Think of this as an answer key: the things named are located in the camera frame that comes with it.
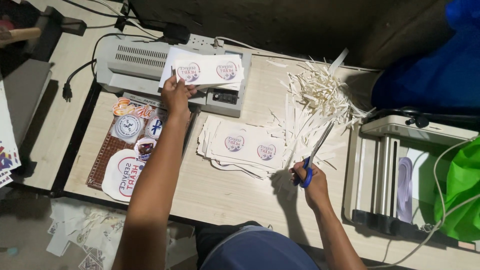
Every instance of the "white cable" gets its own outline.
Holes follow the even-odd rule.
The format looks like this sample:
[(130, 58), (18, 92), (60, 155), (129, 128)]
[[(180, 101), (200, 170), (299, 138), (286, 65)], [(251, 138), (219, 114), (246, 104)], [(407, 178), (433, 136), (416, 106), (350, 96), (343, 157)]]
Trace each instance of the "white cable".
[[(268, 51), (268, 50), (264, 50), (264, 49), (255, 48), (253, 46), (250, 46), (250, 45), (245, 44), (245, 43), (240, 42), (240, 41), (233, 40), (233, 39), (228, 38), (228, 37), (215, 37), (215, 40), (218, 40), (218, 39), (235, 42), (237, 44), (240, 44), (240, 45), (245, 46), (245, 47), (250, 48), (250, 49), (255, 49), (255, 50), (259, 50), (259, 51), (272, 53), (272, 54), (275, 54), (275, 55), (278, 55), (278, 56), (281, 56), (281, 57), (287, 58), (287, 59), (293, 59), (293, 60), (299, 60), (299, 61), (310, 61), (310, 59), (303, 59), (303, 58), (293, 57), (293, 56), (289, 56), (289, 55), (285, 55), (285, 54), (281, 54), (281, 53), (276, 53), (276, 52), (272, 52), (272, 51)], [(271, 55), (263, 55), (263, 54), (254, 54), (254, 55), (272, 57)], [(313, 62), (319, 62), (319, 63), (329, 65), (328, 63), (322, 62), (322, 61), (313, 61)], [(381, 69), (360, 68), (360, 67), (352, 67), (352, 66), (344, 66), (344, 65), (340, 65), (340, 66), (343, 67), (343, 68), (348, 68), (348, 69), (357, 69), (357, 70), (372, 71), (372, 72), (382, 71)]]
[(404, 262), (406, 259), (408, 259), (410, 256), (412, 256), (417, 250), (419, 250), (425, 243), (428, 242), (428, 240), (430, 240), (430, 238), (432, 237), (433, 233), (435, 231), (437, 231), (442, 225), (443, 223), (445, 222), (445, 218), (450, 215), (453, 211), (457, 210), (458, 208), (462, 207), (463, 205), (475, 200), (475, 199), (478, 199), (480, 198), (480, 194), (456, 205), (455, 207), (453, 207), (452, 209), (450, 209), (448, 212), (445, 213), (445, 201), (444, 201), (444, 197), (442, 195), (442, 190), (440, 189), (440, 184), (438, 183), (438, 178), (437, 178), (437, 172), (436, 172), (436, 168), (437, 168), (437, 164), (438, 164), (438, 161), (446, 154), (448, 153), (448, 151), (464, 144), (464, 143), (467, 143), (467, 142), (470, 142), (470, 141), (473, 141), (477, 138), (479, 138), (480, 135), (478, 136), (475, 136), (471, 139), (468, 139), (466, 141), (463, 141), (463, 142), (460, 142), (452, 147), (450, 147), (449, 149), (445, 150), (438, 158), (437, 158), (437, 161), (435, 162), (435, 165), (433, 166), (433, 175), (435, 177), (435, 182), (437, 183), (437, 188), (438, 188), (438, 192), (440, 194), (440, 199), (442, 201), (442, 207), (443, 207), (443, 216), (442, 216), (442, 219), (439, 220), (435, 226), (432, 228), (432, 230), (430, 231), (430, 233), (428, 234), (427, 238), (425, 238), (425, 240), (423, 240), (423, 242), (421, 242), (414, 250), (412, 250), (412, 252), (410, 252), (408, 255), (406, 255), (403, 259), (401, 259), (400, 261), (396, 262), (396, 263), (392, 263), (392, 264), (386, 264), (386, 265), (379, 265), (379, 266), (371, 266), (371, 267), (368, 267), (369, 269), (374, 269), (374, 268), (385, 268), (385, 267), (391, 267), (391, 266), (395, 266), (397, 264), (400, 264), (402, 262)]
[[(115, 12), (117, 15), (123, 16), (122, 13), (116, 11), (114, 8), (112, 8), (110, 5), (108, 5), (107, 3), (103, 2), (102, 0), (90, 0), (90, 1), (97, 2), (97, 3), (99, 3), (99, 4), (102, 4), (102, 5), (106, 6), (106, 7), (108, 7), (108, 8), (109, 8), (110, 10), (112, 10), (113, 12)], [(134, 26), (138, 27), (138, 29), (144, 31), (145, 33), (151, 35), (152, 37), (161, 38), (161, 37), (159, 37), (159, 36), (157, 36), (157, 35), (154, 35), (152, 32), (146, 30), (145, 28), (141, 27), (141, 26), (140, 26), (136, 21), (134, 21), (133, 19), (128, 18), (127, 21), (131, 22)]]

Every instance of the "circular logo sticker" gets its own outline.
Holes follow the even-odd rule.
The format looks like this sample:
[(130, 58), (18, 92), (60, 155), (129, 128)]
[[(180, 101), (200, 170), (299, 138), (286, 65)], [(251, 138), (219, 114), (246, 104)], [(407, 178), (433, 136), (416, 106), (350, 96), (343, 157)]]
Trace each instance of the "circular logo sticker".
[(117, 134), (122, 137), (133, 137), (140, 132), (140, 119), (138, 117), (127, 114), (117, 121)]
[(274, 145), (260, 145), (257, 148), (257, 154), (262, 160), (271, 160), (276, 153), (276, 148)]
[(245, 144), (245, 139), (243, 138), (243, 136), (237, 136), (237, 137), (228, 136), (227, 138), (225, 138), (225, 147), (230, 152), (239, 151), (244, 144)]
[(224, 80), (231, 80), (237, 75), (237, 66), (229, 61), (224, 65), (217, 66), (216, 73)]
[(177, 72), (185, 82), (193, 82), (200, 76), (200, 67), (197, 63), (192, 62), (188, 66), (178, 67)]
[(162, 133), (163, 122), (158, 116), (153, 117), (148, 122), (147, 134), (153, 139), (158, 139), (160, 133)]

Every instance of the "person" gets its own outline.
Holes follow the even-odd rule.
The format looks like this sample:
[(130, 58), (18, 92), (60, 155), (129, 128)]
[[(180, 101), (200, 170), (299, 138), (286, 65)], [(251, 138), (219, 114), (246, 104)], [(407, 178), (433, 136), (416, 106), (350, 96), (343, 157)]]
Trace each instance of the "person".
[[(162, 101), (168, 121), (135, 185), (112, 269), (165, 267), (168, 215), (190, 116), (188, 97), (193, 94), (193, 86), (185, 86), (183, 80), (177, 83), (175, 76), (165, 82)], [(296, 163), (289, 172), (305, 179), (302, 166), (303, 162)], [(330, 204), (325, 173), (315, 165), (312, 170), (305, 197), (316, 217), (329, 269), (365, 270)], [(254, 221), (195, 228), (195, 234), (198, 269), (318, 269), (295, 242)]]

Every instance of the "pile of paper scraps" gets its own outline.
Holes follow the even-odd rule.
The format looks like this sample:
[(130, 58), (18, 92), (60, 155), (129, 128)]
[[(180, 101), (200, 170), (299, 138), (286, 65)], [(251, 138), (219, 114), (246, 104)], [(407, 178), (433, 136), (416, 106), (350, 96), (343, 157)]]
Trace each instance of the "pile of paper scraps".
[(18, 148), (13, 136), (12, 122), (7, 106), (5, 86), (0, 74), (0, 188), (12, 182), (11, 170), (21, 165)]
[[(48, 233), (53, 236), (47, 251), (62, 256), (70, 243), (74, 243), (86, 252), (85, 259), (78, 266), (81, 270), (110, 270), (126, 212), (65, 197), (52, 199), (51, 206), (53, 222)], [(190, 230), (183, 229), (179, 234), (175, 224), (178, 223), (167, 228), (166, 269), (196, 254), (193, 228), (190, 226)]]
[(238, 54), (201, 55), (171, 47), (158, 86), (163, 87), (165, 80), (176, 74), (177, 81), (184, 79), (186, 85), (196, 85), (197, 90), (215, 87), (238, 91), (243, 72)]
[[(296, 162), (310, 156), (315, 143), (322, 136), (328, 123), (333, 121), (337, 125), (317, 152), (313, 163), (319, 167), (327, 165), (336, 170), (328, 160), (334, 158), (335, 150), (345, 147), (346, 143), (334, 143), (332, 142), (333, 138), (341, 135), (346, 128), (353, 126), (355, 122), (370, 113), (358, 109), (352, 102), (348, 86), (333, 76), (347, 53), (348, 50), (345, 49), (330, 67), (306, 61), (304, 72), (298, 75), (287, 73), (288, 85), (279, 80), (292, 95), (286, 93), (283, 113), (271, 111), (274, 121), (265, 124), (269, 127), (236, 123), (236, 125), (245, 127), (244, 130), (248, 134), (251, 132), (250, 130), (256, 130), (270, 136), (263, 140), (280, 139), (281, 143), (277, 142), (275, 145), (275, 156), (281, 162), (271, 162), (272, 164), (269, 165), (268, 161), (260, 162), (258, 159), (247, 158), (240, 149), (247, 148), (243, 144), (247, 145), (248, 140), (237, 135), (239, 134), (238, 128), (231, 134), (225, 133), (222, 125), (226, 126), (231, 122), (214, 116), (208, 116), (205, 121), (198, 139), (197, 153), (204, 156), (205, 160), (210, 160), (212, 165), (218, 169), (240, 170), (254, 178), (270, 178), (278, 188), (287, 189), (289, 197), (291, 197), (297, 188), (289, 184), (291, 174), (288, 173), (288, 169)], [(242, 146), (240, 149), (231, 148), (235, 145)]]

